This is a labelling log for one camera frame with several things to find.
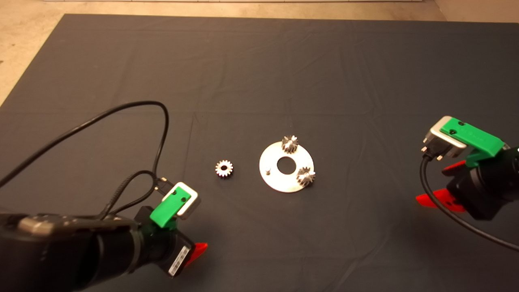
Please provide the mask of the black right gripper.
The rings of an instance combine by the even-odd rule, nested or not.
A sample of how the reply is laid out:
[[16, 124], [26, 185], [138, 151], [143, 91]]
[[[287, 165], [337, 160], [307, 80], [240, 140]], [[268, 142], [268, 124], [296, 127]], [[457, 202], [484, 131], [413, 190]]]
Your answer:
[[[466, 160], [449, 165], [441, 173], [452, 177], [447, 190], [433, 192], [448, 210], [468, 212], [479, 221], [490, 221], [500, 209], [519, 198], [519, 152], [517, 148], [500, 151], [495, 157], [469, 167]], [[424, 193], [416, 197], [423, 207], [437, 208]]]

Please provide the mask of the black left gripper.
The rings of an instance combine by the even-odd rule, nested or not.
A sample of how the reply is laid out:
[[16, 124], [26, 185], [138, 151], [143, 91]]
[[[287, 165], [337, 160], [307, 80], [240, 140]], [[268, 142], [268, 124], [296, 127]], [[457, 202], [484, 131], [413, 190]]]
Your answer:
[[159, 227], [150, 218], [153, 210], [143, 206], [135, 216], [141, 242], [135, 269], [154, 264], [167, 276], [178, 277], [185, 267], [204, 254], [209, 244], [194, 243], [176, 229]]

